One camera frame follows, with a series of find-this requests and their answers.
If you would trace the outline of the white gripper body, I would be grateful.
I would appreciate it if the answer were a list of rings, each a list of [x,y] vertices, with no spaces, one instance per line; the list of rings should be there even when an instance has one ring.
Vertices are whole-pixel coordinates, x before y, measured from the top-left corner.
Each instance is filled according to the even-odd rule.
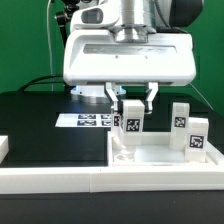
[[[192,37],[158,32],[153,6],[92,6],[72,16],[63,64],[69,85],[184,86],[195,76]]]

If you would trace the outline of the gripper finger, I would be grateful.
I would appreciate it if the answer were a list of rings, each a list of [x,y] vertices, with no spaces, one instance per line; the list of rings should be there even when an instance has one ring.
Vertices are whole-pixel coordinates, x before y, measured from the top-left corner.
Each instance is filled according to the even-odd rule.
[[[120,95],[120,87],[113,82],[106,82],[104,86],[104,92],[107,98],[112,103],[111,110],[114,113],[121,114],[123,112],[123,104],[118,98]]]
[[[149,82],[146,85],[145,112],[151,114],[153,111],[153,100],[158,92],[158,83]]]

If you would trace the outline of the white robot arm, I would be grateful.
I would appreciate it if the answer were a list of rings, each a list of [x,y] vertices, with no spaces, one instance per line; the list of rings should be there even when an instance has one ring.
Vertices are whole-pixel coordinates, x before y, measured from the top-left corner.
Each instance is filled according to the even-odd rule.
[[[196,76],[193,39],[184,28],[204,0],[93,0],[71,19],[63,79],[77,100],[113,102],[122,86],[144,86],[146,110],[160,86],[185,86]]]

